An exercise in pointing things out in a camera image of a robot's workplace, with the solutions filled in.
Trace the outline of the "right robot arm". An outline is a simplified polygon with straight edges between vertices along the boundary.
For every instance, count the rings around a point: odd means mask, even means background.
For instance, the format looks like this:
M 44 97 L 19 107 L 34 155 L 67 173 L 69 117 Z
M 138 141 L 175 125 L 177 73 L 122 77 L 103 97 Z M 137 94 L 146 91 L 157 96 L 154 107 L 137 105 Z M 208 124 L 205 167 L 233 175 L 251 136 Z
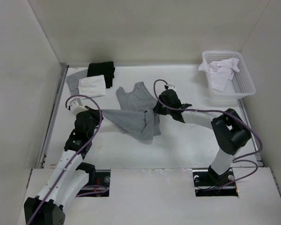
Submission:
M 170 115 L 182 123 L 196 124 L 213 131 L 219 150 L 208 168 L 208 180 L 212 185 L 220 185 L 239 150 L 251 139 L 251 133 L 244 126 L 238 113 L 229 108 L 216 112 L 209 110 L 194 110 L 191 104 L 182 104 L 173 89 L 163 91 L 159 97 L 154 112 L 159 115 Z

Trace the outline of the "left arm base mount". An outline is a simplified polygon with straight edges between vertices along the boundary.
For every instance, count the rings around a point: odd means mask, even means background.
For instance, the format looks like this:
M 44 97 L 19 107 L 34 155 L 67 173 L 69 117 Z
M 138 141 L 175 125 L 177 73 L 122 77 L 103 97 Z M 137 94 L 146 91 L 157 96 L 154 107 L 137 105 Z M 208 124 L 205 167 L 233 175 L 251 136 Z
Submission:
M 110 170 L 96 170 L 92 178 L 78 193 L 78 197 L 109 197 Z

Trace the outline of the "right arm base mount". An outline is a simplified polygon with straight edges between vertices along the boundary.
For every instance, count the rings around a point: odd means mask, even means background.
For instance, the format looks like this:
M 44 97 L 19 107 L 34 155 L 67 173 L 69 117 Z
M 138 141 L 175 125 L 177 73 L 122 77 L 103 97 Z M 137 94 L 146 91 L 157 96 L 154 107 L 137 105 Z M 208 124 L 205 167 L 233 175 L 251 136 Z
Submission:
M 217 180 L 211 178 L 208 169 L 193 170 L 192 176 L 196 197 L 238 197 L 236 183 L 229 184 L 235 178 L 232 168 Z

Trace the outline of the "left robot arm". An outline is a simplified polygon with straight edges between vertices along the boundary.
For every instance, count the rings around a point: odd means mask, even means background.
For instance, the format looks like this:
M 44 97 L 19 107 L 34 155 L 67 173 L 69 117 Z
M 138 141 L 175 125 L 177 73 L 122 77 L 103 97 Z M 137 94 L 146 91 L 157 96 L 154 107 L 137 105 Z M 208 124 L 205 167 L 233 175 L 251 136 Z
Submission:
M 25 222 L 28 225 L 62 225 L 65 210 L 83 186 L 96 181 L 95 167 L 85 163 L 92 140 L 97 134 L 103 115 L 101 110 L 85 107 L 76 115 L 74 129 L 51 177 L 38 194 L 24 203 Z

